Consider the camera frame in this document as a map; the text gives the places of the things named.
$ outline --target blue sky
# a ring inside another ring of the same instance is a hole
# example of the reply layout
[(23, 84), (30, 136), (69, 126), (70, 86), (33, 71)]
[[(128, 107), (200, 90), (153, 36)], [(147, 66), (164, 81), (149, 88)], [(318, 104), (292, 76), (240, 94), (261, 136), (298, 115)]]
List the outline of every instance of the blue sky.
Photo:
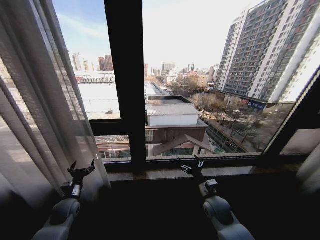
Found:
[[(179, 68), (220, 63), (229, 27), (250, 3), (261, 0), (144, 0), (144, 62)], [(71, 53), (89, 61), (111, 53), (103, 0), (53, 0)]]

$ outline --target window frame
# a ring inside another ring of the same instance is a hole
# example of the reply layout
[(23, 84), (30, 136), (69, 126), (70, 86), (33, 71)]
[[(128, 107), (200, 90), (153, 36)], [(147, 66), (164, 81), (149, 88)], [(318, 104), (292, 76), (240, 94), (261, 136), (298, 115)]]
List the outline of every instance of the window frame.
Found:
[[(144, 171), (149, 169), (176, 169), (179, 159), (147, 160), (144, 98), (144, 44), (143, 3), (128, 1), (123, 8), (122, 1), (105, 0), (105, 12), (115, 82), (121, 119), (90, 120), (93, 134), (129, 135), (131, 162), (105, 162), (108, 171)], [(135, 73), (134, 80), (127, 73)], [(319, 68), (309, 85), (305, 87), (288, 117), (273, 136), (262, 153), (226, 153), (225, 156), (206, 157), (206, 167), (270, 166), (288, 163), (302, 163), (309, 154), (280, 154), (291, 137), (299, 129), (320, 128)], [(130, 99), (134, 99), (134, 108)], [(185, 161), (195, 163), (195, 159)]]

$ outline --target white curtain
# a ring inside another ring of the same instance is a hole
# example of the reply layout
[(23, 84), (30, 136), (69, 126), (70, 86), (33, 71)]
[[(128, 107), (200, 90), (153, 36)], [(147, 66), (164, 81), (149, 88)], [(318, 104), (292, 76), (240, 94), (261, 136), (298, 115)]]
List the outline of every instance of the white curtain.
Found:
[(50, 0), (0, 2), (0, 204), (10, 191), (30, 206), (70, 181), (67, 168), (96, 170), (82, 196), (110, 187)]
[(320, 191), (320, 144), (313, 150), (297, 173), (302, 191), (312, 195)]

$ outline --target glass pane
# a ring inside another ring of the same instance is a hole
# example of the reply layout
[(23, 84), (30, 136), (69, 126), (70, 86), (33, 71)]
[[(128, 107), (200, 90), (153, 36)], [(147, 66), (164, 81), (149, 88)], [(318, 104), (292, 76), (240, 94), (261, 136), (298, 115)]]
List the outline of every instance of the glass pane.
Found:
[(53, 0), (89, 119), (120, 119), (103, 0)]
[(143, 1), (150, 160), (266, 148), (319, 66), (319, 1), (294, 3)]
[(128, 135), (95, 136), (101, 158), (104, 162), (130, 162)]

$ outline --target signboard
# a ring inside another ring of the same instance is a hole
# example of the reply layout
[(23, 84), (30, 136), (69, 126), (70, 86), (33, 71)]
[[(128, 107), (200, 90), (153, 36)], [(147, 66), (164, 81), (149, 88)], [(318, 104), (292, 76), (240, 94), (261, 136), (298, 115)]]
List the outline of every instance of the signboard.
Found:
[(260, 103), (260, 102), (256, 102), (256, 101), (248, 101), (248, 106), (253, 107), (253, 108), (257, 108), (257, 109), (265, 109), (267, 104), (265, 103)]

